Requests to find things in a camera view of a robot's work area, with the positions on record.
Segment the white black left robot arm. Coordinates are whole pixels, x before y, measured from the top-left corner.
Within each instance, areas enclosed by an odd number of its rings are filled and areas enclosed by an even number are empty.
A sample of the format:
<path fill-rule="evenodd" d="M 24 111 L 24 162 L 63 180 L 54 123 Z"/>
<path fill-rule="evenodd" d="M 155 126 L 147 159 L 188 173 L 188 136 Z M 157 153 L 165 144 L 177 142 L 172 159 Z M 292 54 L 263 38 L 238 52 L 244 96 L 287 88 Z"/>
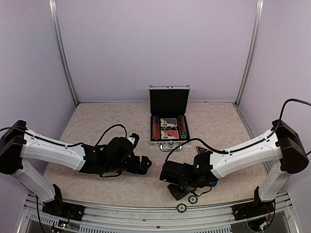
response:
<path fill-rule="evenodd" d="M 68 211 L 59 187 L 47 182 L 29 163 L 29 159 L 66 166 L 101 178 L 118 177 L 123 172 L 145 175 L 152 165 L 147 156 L 134 154 L 139 141 L 136 133 L 114 137 L 106 145 L 91 146 L 83 142 L 69 144 L 41 136 L 28 129 L 23 120 L 1 131 L 4 134 L 0 138 L 0 172 L 15 177 L 58 216 Z"/>

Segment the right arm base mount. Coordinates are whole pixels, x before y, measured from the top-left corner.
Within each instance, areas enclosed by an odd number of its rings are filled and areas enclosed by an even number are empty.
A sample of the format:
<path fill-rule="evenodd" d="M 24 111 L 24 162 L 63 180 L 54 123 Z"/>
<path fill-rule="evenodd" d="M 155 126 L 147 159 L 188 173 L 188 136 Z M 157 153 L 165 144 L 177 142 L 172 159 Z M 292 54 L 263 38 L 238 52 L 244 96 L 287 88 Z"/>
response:
<path fill-rule="evenodd" d="M 236 221 L 257 216 L 255 206 L 251 202 L 233 205 L 232 211 Z"/>

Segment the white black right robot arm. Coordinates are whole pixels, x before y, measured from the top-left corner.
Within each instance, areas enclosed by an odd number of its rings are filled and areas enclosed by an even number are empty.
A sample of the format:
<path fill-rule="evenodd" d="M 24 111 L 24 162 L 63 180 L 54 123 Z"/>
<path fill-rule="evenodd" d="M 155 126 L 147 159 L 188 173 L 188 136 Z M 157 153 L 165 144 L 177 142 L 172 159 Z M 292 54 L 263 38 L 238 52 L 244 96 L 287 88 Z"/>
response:
<path fill-rule="evenodd" d="M 256 187 L 254 200 L 248 205 L 249 212 L 258 216 L 274 203 L 277 193 L 291 175 L 309 165 L 308 153 L 298 133 L 282 121 L 282 116 L 272 125 L 260 136 L 225 150 L 216 150 L 199 139 L 207 151 L 196 155 L 192 165 L 165 159 L 159 179 L 167 182 L 172 196 L 180 200 L 197 188 L 210 186 L 238 170 L 273 161 L 272 169 L 264 182 Z"/>

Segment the green poker chip stack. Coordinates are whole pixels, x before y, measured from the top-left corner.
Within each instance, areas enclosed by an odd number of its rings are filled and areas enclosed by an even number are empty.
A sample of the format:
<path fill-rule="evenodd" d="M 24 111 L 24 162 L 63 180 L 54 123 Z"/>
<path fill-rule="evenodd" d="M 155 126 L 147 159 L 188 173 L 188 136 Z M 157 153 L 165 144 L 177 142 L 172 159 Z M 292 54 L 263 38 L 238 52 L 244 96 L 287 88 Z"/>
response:
<path fill-rule="evenodd" d="M 183 133 L 180 134 L 180 138 L 181 138 L 181 139 L 186 139 L 187 137 L 188 137 L 188 134 L 185 133 L 185 132 L 183 132 Z"/>

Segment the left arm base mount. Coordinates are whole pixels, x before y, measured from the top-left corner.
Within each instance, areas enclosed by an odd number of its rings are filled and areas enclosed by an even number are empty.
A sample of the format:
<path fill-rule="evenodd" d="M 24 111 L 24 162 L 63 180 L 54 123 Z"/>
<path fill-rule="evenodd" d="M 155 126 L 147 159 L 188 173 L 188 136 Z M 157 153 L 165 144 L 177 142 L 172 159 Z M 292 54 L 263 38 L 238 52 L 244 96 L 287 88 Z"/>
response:
<path fill-rule="evenodd" d="M 75 221 L 82 221 L 84 211 L 85 207 L 82 205 L 55 201 L 44 203 L 42 208 L 42 212 L 46 214 Z"/>

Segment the aluminium poker set case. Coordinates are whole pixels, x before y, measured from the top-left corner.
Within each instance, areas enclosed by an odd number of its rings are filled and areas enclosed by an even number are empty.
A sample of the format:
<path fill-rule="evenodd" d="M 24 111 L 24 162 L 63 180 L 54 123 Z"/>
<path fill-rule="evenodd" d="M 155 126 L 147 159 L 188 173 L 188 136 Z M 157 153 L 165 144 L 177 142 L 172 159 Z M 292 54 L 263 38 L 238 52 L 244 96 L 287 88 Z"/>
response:
<path fill-rule="evenodd" d="M 188 99 L 190 95 L 189 84 L 151 84 L 149 85 L 149 100 L 150 100 L 150 145 L 157 146 L 162 152 L 172 151 L 177 148 L 177 151 L 182 150 L 182 144 L 190 140 L 190 133 L 186 119 L 186 110 Z M 158 116 L 161 118 L 178 118 L 184 116 L 188 137 L 186 139 L 180 138 L 179 127 L 176 128 L 162 128 L 161 130 L 178 130 L 179 139 L 152 139 L 152 117 Z"/>

